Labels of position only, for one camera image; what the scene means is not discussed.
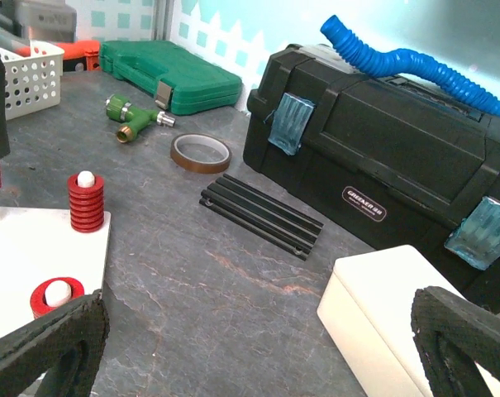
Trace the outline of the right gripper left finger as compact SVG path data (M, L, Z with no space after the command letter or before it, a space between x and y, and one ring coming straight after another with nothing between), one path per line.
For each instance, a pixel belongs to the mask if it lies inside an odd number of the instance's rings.
M0 338L0 396L20 395L40 375L37 396L89 396L109 331L97 289Z

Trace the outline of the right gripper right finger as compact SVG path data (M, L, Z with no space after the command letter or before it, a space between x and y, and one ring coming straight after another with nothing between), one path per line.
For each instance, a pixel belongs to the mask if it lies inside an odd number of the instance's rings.
M418 289L411 326L434 396L492 396L500 384L500 318L438 286Z

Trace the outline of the red spring three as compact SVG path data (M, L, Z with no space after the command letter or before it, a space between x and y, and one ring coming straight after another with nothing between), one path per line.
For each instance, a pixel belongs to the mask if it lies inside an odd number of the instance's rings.
M30 297L34 319L40 318L58 307L84 295L82 283L71 277L57 277L38 285Z

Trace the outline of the red spring two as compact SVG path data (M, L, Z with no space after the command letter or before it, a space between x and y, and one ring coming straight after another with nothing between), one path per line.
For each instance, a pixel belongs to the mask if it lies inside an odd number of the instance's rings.
M94 176L94 185L78 185L79 174L68 179L71 227L82 233L98 231L104 224L104 178Z

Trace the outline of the black aluminium extrusion block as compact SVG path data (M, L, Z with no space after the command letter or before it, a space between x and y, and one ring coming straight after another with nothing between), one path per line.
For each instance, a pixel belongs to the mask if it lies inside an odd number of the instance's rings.
M323 224L224 174L201 192L199 203L305 261Z

